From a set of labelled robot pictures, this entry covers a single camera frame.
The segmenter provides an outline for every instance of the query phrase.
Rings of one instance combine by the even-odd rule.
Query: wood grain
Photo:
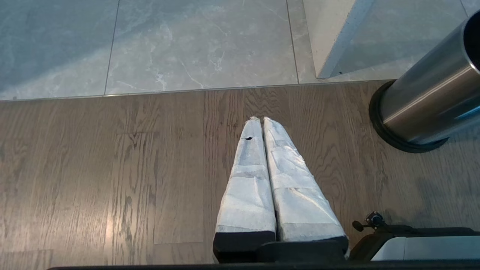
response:
[[[205,93],[204,109],[204,243],[207,257],[212,255],[216,218],[227,187],[243,123],[241,90]]]
[[[155,244],[204,239],[203,92],[165,104],[159,132]]]
[[[205,246],[200,243],[177,243],[155,245],[154,264],[204,264]]]
[[[263,122],[267,116],[282,123],[290,132],[291,115],[288,100],[288,87],[253,88],[243,91],[245,118],[257,116]]]
[[[30,145],[23,139],[0,141],[0,252],[28,247],[32,186],[25,177]]]
[[[41,104],[39,100],[0,102],[0,139],[35,136]]]
[[[52,250],[0,253],[2,270],[46,270],[50,268]]]
[[[117,135],[105,231],[109,265],[153,263],[159,134]]]
[[[50,250],[50,267],[212,263],[252,115],[286,127],[351,246],[370,233],[351,222],[373,210],[392,223],[480,230],[480,127],[429,153],[392,148],[368,117],[381,84],[0,103],[0,255],[19,269],[31,250]]]
[[[102,99],[41,104],[27,172],[33,189],[28,224],[35,232],[28,245],[58,250],[55,266],[104,261],[114,153],[112,109]]]

